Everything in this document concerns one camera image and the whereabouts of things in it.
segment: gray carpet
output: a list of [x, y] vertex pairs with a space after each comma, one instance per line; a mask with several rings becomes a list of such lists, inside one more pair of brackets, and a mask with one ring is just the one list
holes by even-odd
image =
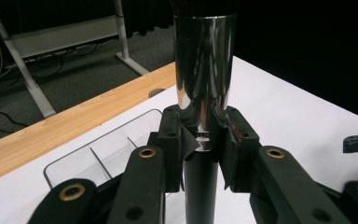
[[[134, 34], [128, 44], [130, 57], [148, 71], [173, 62], [173, 27], [156, 28], [146, 36]], [[56, 112], [60, 113], [139, 77], [115, 56], [119, 51], [119, 41], [111, 39], [102, 45], [94, 44], [43, 62], [29, 63], [28, 68]], [[35, 124], [44, 118], [20, 72], [17, 68], [12, 70], [0, 80], [0, 112], [10, 115], [16, 122]], [[17, 132], [23, 128], [0, 114], [3, 131]], [[9, 133], [0, 131], [0, 138], [7, 135]]]

